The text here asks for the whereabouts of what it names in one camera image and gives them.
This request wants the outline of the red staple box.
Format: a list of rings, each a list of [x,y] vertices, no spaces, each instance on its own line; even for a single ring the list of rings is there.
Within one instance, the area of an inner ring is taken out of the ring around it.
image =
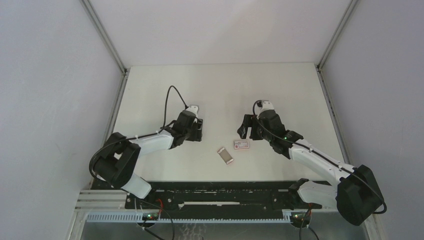
[[[235,140],[233,142],[233,147],[235,150],[244,150],[249,149],[250,145],[248,140]]]

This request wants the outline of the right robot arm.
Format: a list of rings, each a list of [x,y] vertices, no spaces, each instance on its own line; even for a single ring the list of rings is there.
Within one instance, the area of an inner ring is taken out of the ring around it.
[[[289,203],[295,208],[318,204],[336,209],[354,226],[361,225],[372,214],[384,214],[387,204],[373,171],[338,161],[314,148],[299,133],[288,130],[273,110],[259,115],[245,114],[237,129],[241,139],[265,140],[279,155],[312,170],[327,183],[302,178],[290,187]]]

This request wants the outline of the left aluminium frame post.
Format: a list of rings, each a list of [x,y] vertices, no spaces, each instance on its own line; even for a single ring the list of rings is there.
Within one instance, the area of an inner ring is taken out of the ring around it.
[[[120,72],[120,78],[118,81],[118,87],[115,91],[115,96],[113,99],[113,105],[111,109],[110,116],[108,118],[106,131],[103,137],[103,142],[107,140],[109,135],[113,132],[113,129],[116,124],[119,108],[122,102],[125,86],[128,80],[128,68],[125,66],[117,48],[115,47],[107,29],[104,27],[101,18],[99,17],[93,3],[91,0],[80,0],[79,1],[88,18],[90,19],[94,29],[96,30],[98,36],[103,42],[104,47],[108,51],[110,57],[114,61]]]

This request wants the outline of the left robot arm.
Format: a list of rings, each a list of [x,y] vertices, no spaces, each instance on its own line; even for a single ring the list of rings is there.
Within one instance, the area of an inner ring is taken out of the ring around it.
[[[190,105],[180,112],[176,120],[147,135],[126,137],[114,132],[92,156],[90,174],[134,195],[143,208],[153,207],[157,196],[151,191],[151,185],[135,173],[137,161],[141,156],[174,149],[186,141],[200,142],[203,120],[198,117],[198,112],[197,105]]]

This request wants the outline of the right aluminium frame post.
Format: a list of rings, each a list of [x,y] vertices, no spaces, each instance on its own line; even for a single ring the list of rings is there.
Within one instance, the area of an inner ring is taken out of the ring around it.
[[[339,147],[342,154],[342,159],[345,163],[350,164],[352,161],[350,159],[349,149],[347,147],[346,141],[343,136],[343,132],[341,130],[340,120],[338,118],[338,114],[335,108],[335,102],[332,98],[332,94],[328,88],[328,81],[325,76],[325,68],[328,60],[330,59],[335,47],[338,44],[341,36],[343,35],[344,30],[349,24],[349,21],[353,17],[358,5],[360,4],[359,0],[351,0],[347,5],[335,31],[333,32],[329,43],[327,44],[320,60],[315,65],[315,70],[319,79],[319,83],[323,92],[323,96],[330,114],[330,118],[335,130],[336,138],[339,143]]]

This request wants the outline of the cardboard staple box tray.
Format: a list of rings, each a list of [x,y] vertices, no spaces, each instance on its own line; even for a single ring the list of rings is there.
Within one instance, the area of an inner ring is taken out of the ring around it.
[[[234,158],[230,155],[230,153],[227,151],[225,147],[222,147],[217,151],[219,156],[222,158],[222,160],[225,162],[226,165],[229,165],[234,161]]]

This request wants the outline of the aluminium frame post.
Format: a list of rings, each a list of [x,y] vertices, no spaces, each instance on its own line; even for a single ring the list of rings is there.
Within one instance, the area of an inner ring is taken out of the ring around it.
[[[101,18],[99,17],[93,3],[91,0],[80,0],[79,1],[88,18],[90,19],[94,29],[96,30],[98,36],[103,42],[104,47],[108,51],[110,57],[114,61],[120,72],[120,78],[118,81],[118,87],[115,91],[115,96],[113,99],[113,105],[111,109],[110,116],[108,118],[106,131],[103,137],[103,142],[107,140],[109,135],[113,132],[113,129],[116,124],[119,108],[122,102],[125,86],[128,80],[128,68],[125,66],[117,48],[115,47],[107,29],[104,27]]]
[[[327,44],[320,60],[315,65],[315,70],[319,79],[319,83],[323,92],[323,96],[330,114],[330,118],[335,130],[336,138],[339,143],[339,147],[342,154],[342,159],[345,163],[350,164],[352,161],[350,159],[349,149],[347,147],[346,141],[343,136],[343,132],[341,130],[340,120],[338,118],[338,114],[335,108],[335,102],[332,98],[332,94],[328,88],[328,81],[325,76],[325,68],[328,60],[330,59],[335,47],[338,44],[341,36],[343,35],[344,30],[349,24],[349,21],[353,17],[358,5],[360,4],[359,0],[351,0],[347,5],[335,31],[333,32],[329,43]]]

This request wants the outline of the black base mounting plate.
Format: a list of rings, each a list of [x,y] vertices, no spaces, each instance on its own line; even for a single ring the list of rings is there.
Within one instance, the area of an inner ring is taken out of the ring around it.
[[[127,210],[161,210],[173,220],[274,220],[283,212],[307,210],[289,181],[152,181],[149,194],[129,194]]]

